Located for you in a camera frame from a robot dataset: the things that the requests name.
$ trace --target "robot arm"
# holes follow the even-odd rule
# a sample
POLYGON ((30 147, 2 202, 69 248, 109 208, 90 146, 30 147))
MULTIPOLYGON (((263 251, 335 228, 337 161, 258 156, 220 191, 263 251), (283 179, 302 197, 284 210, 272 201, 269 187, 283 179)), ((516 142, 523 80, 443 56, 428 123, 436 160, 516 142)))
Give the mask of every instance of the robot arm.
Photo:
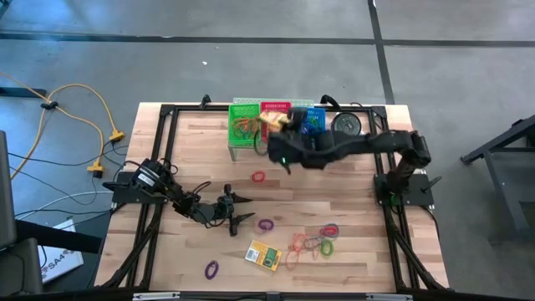
POLYGON ((234 204, 241 202, 251 202, 252 199, 237 196, 232 192, 229 184, 224 186, 224 194, 217 198, 217 203, 201 203, 199 192, 209 186, 209 181, 200 184, 193 191, 183 191, 171 171, 165 164, 159 161, 145 159, 141 164, 135 164, 138 169, 132 174, 128 182, 106 182, 104 187, 113 192, 129 192, 130 196, 137 197, 138 200, 165 199, 172 203, 174 210, 182 216, 190 218, 195 222, 205 225, 206 228, 219 227, 227 219, 231 224, 231 236, 237 235, 237 225, 254 213, 248 213, 234 217, 234 204))
POLYGON ((416 168, 424 168, 431 162, 425 138, 417 131, 390 130, 378 135, 346 135, 341 131, 327 130, 318 135, 300 132, 306 111, 295 108, 288 115, 290 122, 280 132, 269 134, 267 153, 269 160, 289 166, 300 163, 304 168, 323 169, 328 163, 342 160, 353 154, 379 154, 398 152, 402 159, 394 171, 388 174, 390 191, 399 192, 416 168))

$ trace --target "purple rubber band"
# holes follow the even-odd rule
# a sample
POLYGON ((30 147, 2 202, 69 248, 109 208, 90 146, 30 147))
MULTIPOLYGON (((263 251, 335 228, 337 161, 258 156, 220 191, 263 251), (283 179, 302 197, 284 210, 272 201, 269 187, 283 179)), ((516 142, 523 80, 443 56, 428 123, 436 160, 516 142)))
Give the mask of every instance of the purple rubber band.
POLYGON ((212 280, 214 277, 216 277, 216 274, 217 274, 218 270, 219 270, 219 263, 217 263, 217 261, 215 261, 215 260, 212 260, 206 266, 206 268, 204 270, 204 276, 206 277, 206 279, 212 280), (211 267, 216 267, 216 268, 214 269, 214 272, 210 275, 208 273, 208 270, 210 270, 211 267))
POLYGON ((263 231, 270 231, 273 230, 273 228, 275 227, 275 223, 270 219, 263 218, 258 222, 258 227, 261 228, 263 231))

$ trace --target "yellow extension cord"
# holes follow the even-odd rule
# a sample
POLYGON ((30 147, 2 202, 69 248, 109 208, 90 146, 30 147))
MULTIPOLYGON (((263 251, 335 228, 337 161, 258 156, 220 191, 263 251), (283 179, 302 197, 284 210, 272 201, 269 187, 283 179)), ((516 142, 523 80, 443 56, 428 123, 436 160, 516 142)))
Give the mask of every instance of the yellow extension cord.
MULTIPOLYGON (((102 104, 104 105, 104 108, 106 109, 106 112, 108 112, 108 117, 110 118, 110 123, 111 123, 112 131, 113 131, 112 134, 111 134, 110 140, 119 141, 119 140, 121 140, 121 139, 123 139, 125 137, 125 133, 123 133, 122 131, 119 131, 119 130, 117 130, 117 128, 115 128, 115 123, 113 121, 113 118, 111 117, 110 109, 108 108, 108 105, 106 104, 106 101, 104 100, 102 95, 100 95, 99 92, 97 92, 93 88, 89 87, 88 85, 85 85, 85 84, 66 84, 65 86, 59 87, 56 90, 52 91, 52 93, 50 93, 50 95, 48 97, 45 97, 45 96, 42 96, 41 94, 35 92, 32 88, 28 87, 26 84, 24 84, 22 82, 19 82, 18 80, 14 79, 9 74, 5 74, 4 72, 0 72, 0 75, 12 80, 13 82, 17 83, 21 87, 24 87, 28 91, 30 91, 33 94, 37 95, 38 97, 43 99, 46 104, 50 104, 52 102, 51 99, 54 96, 54 94, 56 94, 57 92, 59 92, 59 91, 61 91, 63 89, 67 89, 67 88, 71 88, 71 87, 86 88, 89 91, 93 92, 95 95, 97 95, 97 97, 102 101, 102 104)), ((100 157, 102 156, 102 154, 104 152, 104 134, 102 133, 102 130, 96 124, 94 124, 93 122, 91 122, 89 120, 86 120, 84 118, 78 117, 78 116, 71 115, 69 112, 67 112, 66 110, 60 108, 59 106, 57 106, 56 109, 59 110, 60 112, 64 113, 68 117, 74 119, 74 120, 79 120, 79 121, 82 121, 82 122, 84 122, 84 123, 86 123, 88 125, 93 126, 99 132, 99 136, 100 136, 100 153, 99 154, 100 154, 100 156, 96 159, 96 161, 93 163, 92 166, 88 166, 87 170, 88 171, 104 171, 104 167, 100 164, 100 157)), ((46 109, 43 109, 43 111, 41 112, 41 119, 39 120, 38 132, 37 132, 37 134, 35 136, 35 139, 33 140, 33 144, 32 144, 32 147, 30 148, 30 151, 25 156, 27 159, 23 159, 21 164, 17 167, 15 172, 11 175, 11 180, 18 174, 18 172, 21 169, 23 169, 23 167, 26 164, 26 162, 28 162, 28 158, 33 154, 33 151, 35 151, 35 148, 37 147, 37 144, 39 143, 39 140, 41 139, 45 112, 46 112, 46 109)))

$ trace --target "concrete floor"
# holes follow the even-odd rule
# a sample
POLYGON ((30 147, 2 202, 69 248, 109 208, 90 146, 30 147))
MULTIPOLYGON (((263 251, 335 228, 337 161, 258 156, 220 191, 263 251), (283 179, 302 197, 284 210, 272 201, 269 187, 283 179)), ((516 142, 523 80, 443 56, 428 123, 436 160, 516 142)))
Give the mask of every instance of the concrete floor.
MULTIPOLYGON (((383 38, 535 40, 535 4, 528 0, 376 0, 383 38)), ((373 38, 364 0, 13 0, 0 30, 31 33, 112 33, 202 37, 373 38)), ((509 227, 483 162, 458 158, 535 112, 532 48, 386 47, 395 103, 409 105, 427 138, 441 246, 451 287, 468 293, 535 298, 535 247, 492 247, 487 237, 509 227)), ((233 97, 319 99, 384 104, 375 46, 213 43, 86 43, 0 40, 0 71, 48 90, 89 84, 107 100, 130 137, 141 101, 214 101, 233 97)), ((13 85, 0 79, 0 85, 13 85)), ((60 104, 100 125, 100 102, 84 90, 65 91, 60 104)), ((0 99, 0 129, 10 151, 25 154, 38 126, 39 102, 0 99)), ((98 153, 92 128, 58 112, 48 118, 35 158, 83 161, 98 153)), ((121 145, 128 144, 128 139, 121 145)), ((17 165, 16 158, 10 158, 17 165)), ((104 163, 113 171, 115 168, 104 163)), ((85 166, 31 162, 25 172, 68 193, 92 191, 85 166)), ((109 180, 107 173, 104 180, 109 180)), ((98 189, 101 181, 95 181, 98 189)), ((13 181, 16 212, 63 196, 20 175, 13 181)), ((82 196, 83 202, 91 196, 82 196)), ((105 210, 109 195, 89 207, 105 210)), ((28 220, 53 225, 67 215, 40 212, 28 220)), ((87 217, 75 217, 83 220, 87 217)), ((87 275, 82 283, 87 283, 87 275)))

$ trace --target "wooden tabletop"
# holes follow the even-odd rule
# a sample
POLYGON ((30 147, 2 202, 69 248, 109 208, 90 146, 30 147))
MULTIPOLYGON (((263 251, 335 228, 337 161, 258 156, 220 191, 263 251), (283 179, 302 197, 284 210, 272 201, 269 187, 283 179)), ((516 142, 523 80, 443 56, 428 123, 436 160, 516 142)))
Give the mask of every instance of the wooden tabletop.
MULTIPOLYGON (((161 105, 140 104, 127 160, 142 162, 150 157, 161 105)), ((387 105, 386 109, 391 129, 412 130, 407 106, 387 105)), ((329 123, 333 117, 334 114, 328 114, 329 123)), ((364 131, 369 131, 368 118, 359 117, 364 131)), ((160 156, 166 147, 169 119, 160 156)), ((172 164, 178 166, 177 182, 190 190, 203 181, 211 181, 201 193, 201 202, 214 202, 222 194, 223 185, 230 183, 239 196, 254 199, 254 202, 236 204, 236 214, 256 212, 256 215, 240 224, 236 237, 230 237, 227 222, 221 227, 205 229, 166 204, 150 289, 395 291, 385 220, 381 208, 375 205, 372 155, 349 156, 328 165, 324 171, 304 170, 295 165, 289 176, 281 166, 256 155, 253 150, 238 150, 237 161, 231 161, 227 149, 226 112, 181 112, 178 124, 172 156, 172 164), (251 181, 255 171, 266 173, 264 182, 251 181), (274 220, 275 228, 258 234, 254 225, 260 218, 274 220), (340 229, 334 241, 334 253, 316 260, 311 253, 303 253, 298 266, 289 271, 284 258, 293 234, 314 235, 321 226, 331 222, 340 229), (283 251, 275 273, 244 259, 253 239, 283 251), (219 262, 219 272, 213 280, 207 280, 204 270, 211 260, 219 262)), ((112 216, 95 284, 108 280, 130 252, 139 211, 140 205, 128 204, 112 216)), ((419 207, 407 207, 406 215, 415 253, 436 280, 447 286, 433 221, 419 207)), ((399 248, 398 252, 404 280, 408 283, 406 259, 399 248)), ((145 266, 145 254, 146 247, 140 257, 137 281, 145 266)))

